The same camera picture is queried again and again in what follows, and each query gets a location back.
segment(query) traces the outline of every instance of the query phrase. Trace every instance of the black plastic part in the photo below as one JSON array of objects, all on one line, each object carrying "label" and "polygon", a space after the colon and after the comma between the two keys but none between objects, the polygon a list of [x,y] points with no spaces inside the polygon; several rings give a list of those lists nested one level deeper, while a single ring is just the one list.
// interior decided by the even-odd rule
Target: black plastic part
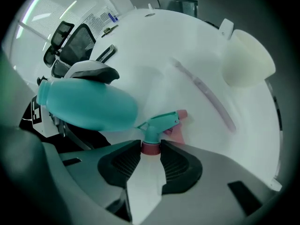
[{"label": "black plastic part", "polygon": [[274,100],[276,111],[277,111],[278,122],[279,122],[279,129],[280,129],[280,131],[282,131],[282,120],[281,120],[281,113],[280,113],[278,101],[277,101],[277,98],[275,96],[273,97],[273,100]]},{"label": "black plastic part", "polygon": [[88,25],[80,24],[61,50],[61,61],[72,66],[77,62],[90,59],[96,40]]},{"label": "black plastic part", "polygon": [[65,21],[59,24],[51,39],[51,45],[54,49],[59,50],[61,48],[74,26],[74,24]]},{"label": "black plastic part", "polygon": [[48,79],[45,78],[44,76],[42,76],[42,78],[38,77],[38,78],[37,78],[37,85],[39,86],[43,80],[46,80],[46,81],[47,81]]},{"label": "black plastic part", "polygon": [[72,75],[72,78],[82,78],[110,84],[113,80],[119,79],[120,75],[116,69],[105,67],[98,70],[77,72]]},{"label": "black plastic part", "polygon": [[153,15],[155,15],[155,13],[147,14],[145,17],[152,17]]},{"label": "black plastic part", "polygon": [[163,185],[162,195],[184,193],[201,177],[202,164],[193,155],[161,141],[160,161],[165,169],[167,183]]},{"label": "black plastic part", "polygon": [[47,67],[49,68],[52,67],[53,63],[56,60],[55,54],[56,54],[55,49],[52,46],[50,46],[44,55],[44,63],[46,64]]},{"label": "black plastic part", "polygon": [[130,213],[129,201],[127,190],[124,189],[120,198],[111,203],[107,208],[108,211],[114,215],[124,219],[125,221],[131,222],[132,216]]},{"label": "black plastic part", "polygon": [[107,141],[107,139],[98,131],[92,131],[81,127],[76,127],[69,123],[66,123],[66,126],[81,143],[85,144],[90,149],[102,148],[111,145]]},{"label": "black plastic part", "polygon": [[96,59],[96,61],[105,63],[107,60],[109,60],[115,53],[116,53],[116,48],[113,46],[112,52],[109,53],[107,56],[106,54],[110,51],[111,46],[105,49],[103,53]]},{"label": "black plastic part", "polygon": [[98,171],[108,184],[126,188],[126,182],[140,160],[141,140],[135,140],[103,156],[98,162]]},{"label": "black plastic part", "polygon": [[77,157],[62,161],[64,166],[70,166],[70,165],[80,163],[80,162],[81,162],[81,160]]},{"label": "black plastic part", "polygon": [[228,183],[228,187],[232,191],[235,198],[238,200],[245,214],[249,216],[258,210],[262,204],[254,196],[254,194],[245,186],[242,181]]},{"label": "black plastic part", "polygon": [[219,29],[218,26],[214,25],[213,23],[211,23],[211,22],[209,22],[209,21],[206,21],[206,20],[205,20],[205,21],[203,21],[203,22],[206,22],[206,23],[208,23],[209,25],[213,26],[214,28]]},{"label": "black plastic part", "polygon": [[52,70],[51,70],[51,75],[56,78],[62,78],[66,75],[67,71],[69,68],[59,60],[56,60]]}]

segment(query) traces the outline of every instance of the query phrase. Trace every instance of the pink object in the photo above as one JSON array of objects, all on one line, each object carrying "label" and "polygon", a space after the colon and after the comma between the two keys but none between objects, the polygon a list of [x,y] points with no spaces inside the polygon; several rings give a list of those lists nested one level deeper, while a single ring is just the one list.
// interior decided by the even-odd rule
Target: pink object
[{"label": "pink object", "polygon": [[169,135],[170,138],[174,139],[176,142],[178,143],[182,143],[184,144],[184,140],[183,140],[183,136],[182,136],[182,132],[181,132],[181,123],[172,127],[172,131],[171,134]]},{"label": "pink object", "polygon": [[173,59],[173,66],[176,67],[179,71],[184,73],[188,76],[191,82],[207,97],[207,99],[211,102],[211,104],[215,107],[217,112],[220,114],[221,118],[223,119],[224,123],[228,127],[231,132],[236,131],[236,126],[231,119],[230,115],[228,114],[227,110],[224,108],[222,103],[216,97],[216,95],[209,89],[208,86],[204,82],[201,81],[199,77],[196,77],[191,74],[179,61]]},{"label": "pink object", "polygon": [[179,120],[185,119],[188,117],[188,112],[185,109],[177,110]]},{"label": "pink object", "polygon": [[[179,120],[185,119],[188,117],[188,112],[185,109],[177,110]],[[164,131],[170,138],[174,139],[178,143],[184,144],[182,132],[181,132],[181,123],[175,125],[174,127]]]},{"label": "pink object", "polygon": [[154,156],[160,154],[160,143],[158,144],[149,144],[142,142],[141,153]]}]

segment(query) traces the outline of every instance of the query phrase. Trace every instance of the ceiling light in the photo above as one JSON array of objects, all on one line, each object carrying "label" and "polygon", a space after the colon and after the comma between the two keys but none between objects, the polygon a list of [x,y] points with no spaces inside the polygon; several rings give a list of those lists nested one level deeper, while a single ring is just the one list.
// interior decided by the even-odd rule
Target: ceiling light
[{"label": "ceiling light", "polygon": [[60,19],[64,16],[64,14],[76,3],[77,1],[75,0],[60,16]]},{"label": "ceiling light", "polygon": [[33,19],[32,19],[32,22],[36,21],[36,20],[39,20],[39,19],[42,19],[42,18],[45,18],[45,17],[49,17],[50,15],[51,15],[51,13],[44,13],[44,14],[34,16]]}]

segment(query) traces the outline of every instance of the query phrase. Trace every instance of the spray bottle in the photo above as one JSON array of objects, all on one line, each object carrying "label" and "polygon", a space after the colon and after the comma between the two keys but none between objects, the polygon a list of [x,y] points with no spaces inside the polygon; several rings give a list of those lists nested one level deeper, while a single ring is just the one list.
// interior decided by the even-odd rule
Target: spray bottle
[{"label": "spray bottle", "polygon": [[176,137],[182,142],[182,134],[180,131],[180,120],[188,116],[186,110],[177,110],[175,112],[169,112],[155,116],[148,121],[142,123],[136,128],[144,132],[145,138],[142,142],[141,152],[146,155],[158,155],[160,154],[160,134],[162,132],[167,135]]}]

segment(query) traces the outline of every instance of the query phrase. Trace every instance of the white cup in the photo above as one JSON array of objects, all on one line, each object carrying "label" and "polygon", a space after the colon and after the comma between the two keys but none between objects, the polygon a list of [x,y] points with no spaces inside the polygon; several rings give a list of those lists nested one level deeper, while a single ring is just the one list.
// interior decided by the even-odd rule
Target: white cup
[{"label": "white cup", "polygon": [[274,61],[253,36],[234,30],[223,53],[222,75],[233,87],[253,86],[275,73]]}]

